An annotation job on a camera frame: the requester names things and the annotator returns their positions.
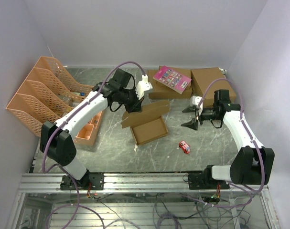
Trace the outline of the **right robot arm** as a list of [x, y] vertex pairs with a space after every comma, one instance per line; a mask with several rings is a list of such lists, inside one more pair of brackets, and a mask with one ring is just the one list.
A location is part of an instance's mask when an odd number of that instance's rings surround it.
[[274, 151], [265, 147], [250, 129], [241, 105], [231, 102], [228, 90], [214, 92], [212, 107], [204, 108], [203, 98], [192, 96], [189, 106], [183, 110], [185, 113], [194, 112], [195, 117], [184, 123], [184, 127], [193, 130], [203, 121], [220, 121], [220, 125], [226, 125], [229, 129], [238, 153], [229, 166], [212, 165], [210, 173], [203, 176], [203, 185], [212, 189], [219, 181], [232, 182], [238, 185], [266, 185], [269, 182]]

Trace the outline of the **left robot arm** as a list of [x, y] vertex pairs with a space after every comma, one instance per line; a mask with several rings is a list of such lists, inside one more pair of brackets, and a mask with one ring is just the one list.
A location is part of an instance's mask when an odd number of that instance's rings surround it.
[[88, 96], [64, 117], [46, 121], [42, 125], [40, 150], [71, 175], [77, 189], [85, 189], [90, 182], [89, 170], [77, 159], [74, 139], [80, 130], [99, 112], [114, 102], [123, 105], [128, 113], [141, 111], [146, 91], [152, 89], [146, 74], [132, 89], [127, 85], [133, 77], [122, 69], [112, 71], [103, 82], [98, 83]]

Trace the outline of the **closed cardboard box under book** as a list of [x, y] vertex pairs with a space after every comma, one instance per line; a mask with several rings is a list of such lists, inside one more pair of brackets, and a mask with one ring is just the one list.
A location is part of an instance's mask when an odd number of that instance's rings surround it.
[[170, 88], [156, 85], [152, 79], [153, 74], [156, 72], [157, 70], [148, 70], [147, 72], [149, 82], [153, 86], [153, 91], [149, 94], [150, 99], [189, 99], [191, 97], [192, 89], [179, 94]]

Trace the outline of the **red toy ambulance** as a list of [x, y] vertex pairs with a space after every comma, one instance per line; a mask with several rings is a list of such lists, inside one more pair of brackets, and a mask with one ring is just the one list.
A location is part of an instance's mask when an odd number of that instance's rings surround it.
[[179, 142], [179, 148], [185, 153], [189, 154], [191, 149], [190, 146], [183, 140]]

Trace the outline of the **pink book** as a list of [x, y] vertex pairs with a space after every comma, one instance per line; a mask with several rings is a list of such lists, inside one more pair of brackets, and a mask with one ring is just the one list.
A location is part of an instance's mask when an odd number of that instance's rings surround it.
[[163, 65], [153, 74], [152, 79], [156, 85], [170, 88], [179, 94], [192, 88], [191, 70], [189, 69]]

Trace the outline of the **orange plastic file organizer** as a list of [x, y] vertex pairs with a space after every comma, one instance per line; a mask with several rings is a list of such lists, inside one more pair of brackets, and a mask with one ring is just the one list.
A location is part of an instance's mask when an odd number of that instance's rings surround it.
[[56, 58], [42, 56], [6, 109], [40, 136], [45, 121], [54, 122], [68, 114], [91, 90], [90, 85], [78, 83]]

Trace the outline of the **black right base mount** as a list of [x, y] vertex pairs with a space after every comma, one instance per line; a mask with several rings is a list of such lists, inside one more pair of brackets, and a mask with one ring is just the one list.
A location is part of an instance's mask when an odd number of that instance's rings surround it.
[[229, 189], [229, 185], [223, 180], [215, 180], [204, 172], [188, 174], [188, 187], [190, 190], [221, 190]]

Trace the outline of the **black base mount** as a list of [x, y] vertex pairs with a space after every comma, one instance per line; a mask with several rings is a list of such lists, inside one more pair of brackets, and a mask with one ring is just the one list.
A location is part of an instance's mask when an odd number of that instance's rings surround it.
[[229, 185], [223, 180], [215, 180], [204, 172], [188, 174], [188, 187], [190, 190], [221, 190], [229, 189]]
[[69, 175], [63, 176], [60, 184], [60, 189], [76, 190], [74, 181], [79, 190], [103, 190], [104, 188], [104, 174], [87, 171], [80, 180], [74, 179]]

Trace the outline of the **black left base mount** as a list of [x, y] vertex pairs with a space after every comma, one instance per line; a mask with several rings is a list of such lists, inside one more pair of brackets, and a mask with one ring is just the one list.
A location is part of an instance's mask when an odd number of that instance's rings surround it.
[[74, 179], [69, 175], [63, 176], [60, 184], [60, 189], [76, 190], [74, 181], [79, 190], [103, 190], [104, 188], [104, 174], [87, 171], [80, 180]]

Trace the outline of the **aluminium mounting rail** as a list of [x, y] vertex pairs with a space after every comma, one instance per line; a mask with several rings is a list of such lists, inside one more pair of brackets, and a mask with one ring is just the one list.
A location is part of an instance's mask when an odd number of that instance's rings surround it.
[[[74, 186], [62, 190], [63, 173], [31, 173], [22, 175], [18, 191], [20, 193], [76, 193]], [[192, 193], [215, 192], [217, 185], [203, 187], [200, 184], [189, 184], [186, 173], [104, 173], [98, 184], [92, 188], [80, 189], [87, 193]]]

